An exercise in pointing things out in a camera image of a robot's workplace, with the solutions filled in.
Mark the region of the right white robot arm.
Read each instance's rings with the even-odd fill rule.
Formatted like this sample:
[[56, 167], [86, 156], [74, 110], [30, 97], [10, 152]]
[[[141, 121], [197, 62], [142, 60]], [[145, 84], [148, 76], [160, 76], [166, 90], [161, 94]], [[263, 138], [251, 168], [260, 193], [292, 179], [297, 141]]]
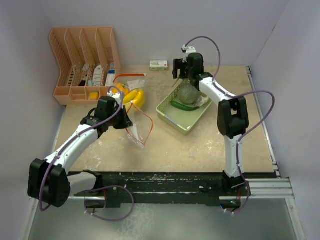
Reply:
[[217, 128], [224, 137], [225, 167], [222, 190], [228, 196], [235, 195], [246, 183], [243, 176], [243, 137], [249, 127], [248, 108], [245, 97], [235, 96], [204, 70], [204, 59], [200, 53], [190, 53], [186, 58], [173, 60], [174, 79], [190, 80], [199, 92], [207, 95], [218, 107]]

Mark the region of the yellow banana bunch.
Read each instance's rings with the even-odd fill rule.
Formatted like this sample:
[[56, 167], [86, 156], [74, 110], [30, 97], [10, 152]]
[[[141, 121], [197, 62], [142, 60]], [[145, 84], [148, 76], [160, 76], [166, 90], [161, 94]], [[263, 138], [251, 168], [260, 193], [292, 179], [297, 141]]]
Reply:
[[127, 109], [130, 108], [131, 104], [134, 104], [138, 108], [143, 107], [145, 104], [146, 97], [142, 88], [130, 90], [127, 86], [124, 86], [121, 83], [118, 83], [116, 87], [124, 93], [123, 104]]

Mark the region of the clear orange-zip bag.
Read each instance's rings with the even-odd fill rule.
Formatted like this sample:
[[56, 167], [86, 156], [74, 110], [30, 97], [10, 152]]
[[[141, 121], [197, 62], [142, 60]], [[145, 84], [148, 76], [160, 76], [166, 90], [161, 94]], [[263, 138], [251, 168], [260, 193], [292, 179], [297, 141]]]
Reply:
[[128, 103], [126, 107], [128, 107], [126, 113], [133, 124], [126, 128], [128, 139], [138, 148], [144, 149], [153, 131], [154, 121], [133, 101]]
[[146, 76], [146, 73], [119, 74], [113, 80], [113, 86], [117, 87], [117, 84], [122, 84], [128, 87], [130, 90], [143, 89], [144, 91]]

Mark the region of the green netted melon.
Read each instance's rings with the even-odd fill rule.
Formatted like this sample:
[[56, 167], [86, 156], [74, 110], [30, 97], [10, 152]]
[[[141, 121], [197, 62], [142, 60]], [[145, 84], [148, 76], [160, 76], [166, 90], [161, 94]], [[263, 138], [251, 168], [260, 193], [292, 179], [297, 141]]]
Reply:
[[183, 84], [178, 89], [177, 96], [182, 104], [193, 105], [198, 100], [200, 92], [191, 84]]

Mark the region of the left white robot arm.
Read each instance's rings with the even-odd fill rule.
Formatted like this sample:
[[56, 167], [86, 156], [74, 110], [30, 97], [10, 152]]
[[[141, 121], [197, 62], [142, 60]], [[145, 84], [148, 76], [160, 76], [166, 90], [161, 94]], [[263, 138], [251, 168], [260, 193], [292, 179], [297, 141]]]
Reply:
[[42, 203], [61, 207], [71, 195], [88, 192], [98, 196], [103, 191], [103, 177], [99, 173], [84, 170], [76, 175], [69, 175], [73, 164], [82, 153], [98, 140], [110, 127], [122, 130], [133, 126], [123, 96], [102, 96], [97, 106], [91, 109], [80, 121], [72, 136], [55, 152], [45, 159], [32, 161], [29, 167], [27, 194], [37, 199], [41, 211]]

